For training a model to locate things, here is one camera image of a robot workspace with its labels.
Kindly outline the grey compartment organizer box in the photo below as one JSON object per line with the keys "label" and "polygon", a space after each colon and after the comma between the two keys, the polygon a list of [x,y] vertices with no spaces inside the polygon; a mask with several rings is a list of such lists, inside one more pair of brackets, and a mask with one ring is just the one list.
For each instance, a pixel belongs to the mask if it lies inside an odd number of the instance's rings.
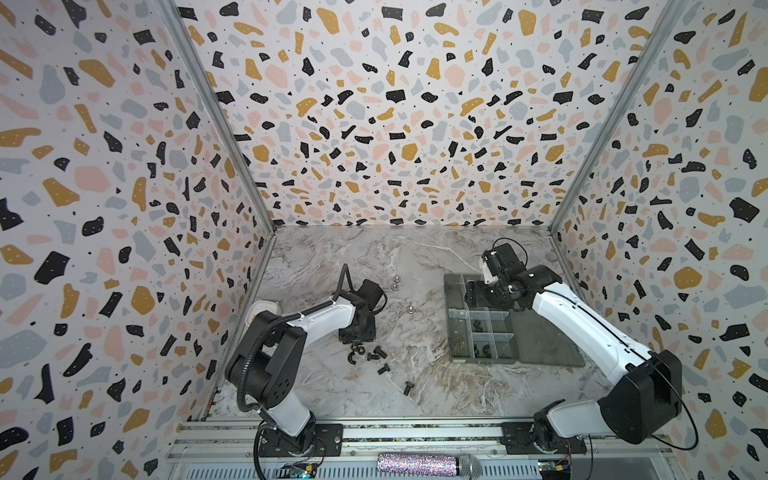
{"label": "grey compartment organizer box", "polygon": [[[478,280],[474,274],[446,274],[449,358],[454,363],[529,364],[583,367],[579,348],[556,326],[532,310],[469,309],[464,301],[465,283]],[[481,322],[483,332],[473,330]],[[484,345],[491,357],[481,358]]]}

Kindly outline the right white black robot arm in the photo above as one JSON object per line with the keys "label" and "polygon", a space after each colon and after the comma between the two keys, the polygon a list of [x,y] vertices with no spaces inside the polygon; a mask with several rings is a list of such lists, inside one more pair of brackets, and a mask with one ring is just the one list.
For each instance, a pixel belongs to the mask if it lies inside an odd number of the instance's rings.
{"label": "right white black robot arm", "polygon": [[523,309],[549,321],[586,353],[611,383],[598,400],[557,400],[533,416],[529,442],[544,453],[578,436],[614,435],[640,444],[688,407],[682,395],[682,364],[668,350],[653,352],[611,325],[544,265],[527,267],[514,240],[480,257],[483,278],[465,294],[471,307]]}

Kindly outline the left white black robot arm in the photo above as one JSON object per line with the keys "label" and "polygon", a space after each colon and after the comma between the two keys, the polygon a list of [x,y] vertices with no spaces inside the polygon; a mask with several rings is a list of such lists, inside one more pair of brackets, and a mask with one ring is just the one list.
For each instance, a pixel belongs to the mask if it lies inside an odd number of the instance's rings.
{"label": "left white black robot arm", "polygon": [[344,344],[373,341],[386,303],[383,288],[366,279],[358,288],[338,284],[328,300],[304,311],[250,310],[251,323],[225,369],[238,409],[257,412],[292,441],[312,438],[315,415],[293,392],[305,348],[332,333]]}

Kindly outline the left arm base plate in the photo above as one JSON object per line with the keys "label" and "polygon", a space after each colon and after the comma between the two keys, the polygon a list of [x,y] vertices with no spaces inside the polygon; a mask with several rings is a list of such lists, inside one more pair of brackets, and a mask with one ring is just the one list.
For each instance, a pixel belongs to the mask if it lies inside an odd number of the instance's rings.
{"label": "left arm base plate", "polygon": [[308,424],[297,436],[280,429],[266,428],[255,445],[260,458],[339,457],[344,426],[341,423]]}

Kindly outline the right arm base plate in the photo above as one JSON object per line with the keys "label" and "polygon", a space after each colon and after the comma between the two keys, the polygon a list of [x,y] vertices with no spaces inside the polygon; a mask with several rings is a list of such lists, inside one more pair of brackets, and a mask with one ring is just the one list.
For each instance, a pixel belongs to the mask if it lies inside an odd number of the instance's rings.
{"label": "right arm base plate", "polygon": [[577,437],[559,437],[541,422],[515,421],[501,424],[500,443],[512,454],[586,454],[586,443]]}

